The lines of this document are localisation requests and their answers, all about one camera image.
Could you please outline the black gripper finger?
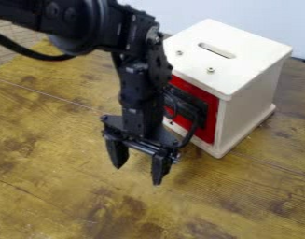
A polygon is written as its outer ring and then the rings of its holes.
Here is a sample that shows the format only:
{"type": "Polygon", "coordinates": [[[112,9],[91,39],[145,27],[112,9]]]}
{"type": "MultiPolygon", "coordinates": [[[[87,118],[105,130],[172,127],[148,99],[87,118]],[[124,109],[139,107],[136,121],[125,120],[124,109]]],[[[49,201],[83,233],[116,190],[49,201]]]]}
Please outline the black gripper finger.
{"type": "Polygon", "coordinates": [[[105,140],[105,147],[112,164],[117,169],[120,169],[129,157],[128,147],[123,142],[109,139],[105,140]]]}
{"type": "Polygon", "coordinates": [[[172,161],[167,156],[156,154],[152,157],[152,182],[155,186],[163,183],[163,178],[169,173],[171,166],[172,161]]]}

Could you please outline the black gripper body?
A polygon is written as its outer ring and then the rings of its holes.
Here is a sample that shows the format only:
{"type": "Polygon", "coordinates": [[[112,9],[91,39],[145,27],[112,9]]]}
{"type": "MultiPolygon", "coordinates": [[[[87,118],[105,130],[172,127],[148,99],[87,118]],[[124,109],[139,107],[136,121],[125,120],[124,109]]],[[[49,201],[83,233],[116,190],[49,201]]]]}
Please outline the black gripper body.
{"type": "Polygon", "coordinates": [[[128,149],[136,149],[151,157],[161,154],[172,163],[179,158],[179,150],[173,148],[177,138],[163,126],[163,115],[124,108],[121,116],[103,115],[101,122],[105,140],[120,141],[128,149]]]}

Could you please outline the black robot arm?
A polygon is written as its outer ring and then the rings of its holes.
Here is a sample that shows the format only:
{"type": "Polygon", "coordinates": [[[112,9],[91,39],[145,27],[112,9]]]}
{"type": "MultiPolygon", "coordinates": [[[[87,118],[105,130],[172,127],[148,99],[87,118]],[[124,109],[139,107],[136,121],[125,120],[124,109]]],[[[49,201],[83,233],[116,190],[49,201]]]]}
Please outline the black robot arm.
{"type": "Polygon", "coordinates": [[[67,61],[95,50],[111,53],[120,78],[120,116],[104,115],[103,137],[115,167],[132,148],[152,156],[152,182],[163,183],[179,157],[175,136],[163,127],[172,65],[153,16],[116,0],[0,0],[0,20],[48,35],[56,56],[27,49],[0,34],[0,45],[41,61],[67,61]]]}

